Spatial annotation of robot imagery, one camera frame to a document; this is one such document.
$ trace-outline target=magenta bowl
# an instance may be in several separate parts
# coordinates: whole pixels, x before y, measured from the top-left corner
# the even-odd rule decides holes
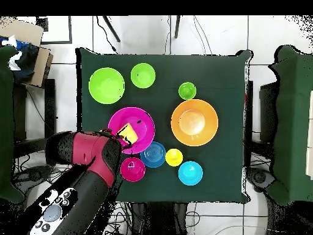
[[[116,134],[125,124],[130,123],[138,136],[138,140],[131,149],[123,151],[125,154],[137,154],[147,149],[153,141],[155,134],[154,122],[149,113],[138,107],[125,107],[113,114],[108,128]],[[120,140],[123,146],[128,145]]]
[[[130,182],[139,181],[144,177],[145,166],[144,163],[138,158],[127,158],[120,166],[120,173],[122,177]]]

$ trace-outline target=orange bowl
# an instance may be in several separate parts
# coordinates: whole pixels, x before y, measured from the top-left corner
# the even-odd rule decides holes
[[[209,103],[199,99],[187,100],[174,110],[171,128],[181,143],[187,146],[201,146],[215,136],[218,116]]]

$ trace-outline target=dark green tablecloth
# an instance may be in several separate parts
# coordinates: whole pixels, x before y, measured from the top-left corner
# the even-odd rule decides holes
[[[10,181],[13,163],[13,73],[9,59],[16,55],[12,46],[0,48],[0,198],[13,203],[24,199]]]
[[[204,171],[200,183],[190,187],[179,181],[178,167],[164,163],[159,168],[146,168],[141,181],[122,184],[118,201],[247,202],[241,193],[241,175],[245,62],[251,56],[250,51],[238,56],[100,55],[81,48],[76,53],[78,66],[81,62],[83,131],[106,128],[117,110],[137,106],[153,118],[155,141],[162,143],[166,150],[180,149],[184,162],[194,160]],[[149,63],[156,72],[154,84],[147,89],[137,88],[130,80],[131,69],[141,62]],[[125,80],[123,97],[112,105],[97,103],[89,94],[89,78],[102,67],[118,70]],[[195,84],[196,98],[211,104],[219,119],[215,137],[200,147],[185,146],[171,130],[171,115],[183,101],[178,89],[186,81]]]
[[[278,116],[274,139],[274,175],[269,195],[279,204],[313,202],[313,181],[306,175],[310,93],[313,90],[313,56],[290,45],[276,51],[272,65],[279,81]]]

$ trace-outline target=blue bowl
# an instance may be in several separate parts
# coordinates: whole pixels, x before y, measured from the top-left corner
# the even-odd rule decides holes
[[[185,162],[179,167],[179,180],[185,185],[198,184],[202,176],[202,168],[196,162]]]
[[[157,168],[165,161],[165,148],[161,143],[153,141],[151,145],[144,151],[140,152],[140,159],[145,166],[149,168]]]

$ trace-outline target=lime green bowl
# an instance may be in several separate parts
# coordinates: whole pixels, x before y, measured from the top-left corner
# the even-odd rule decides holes
[[[138,88],[148,88],[155,81],[155,71],[147,63],[139,63],[130,72],[131,81]]]
[[[123,76],[115,69],[105,67],[96,70],[89,80],[89,92],[99,103],[110,105],[123,96],[125,83]]]
[[[189,100],[196,96],[197,89],[193,83],[185,82],[179,87],[179,96],[183,100]]]

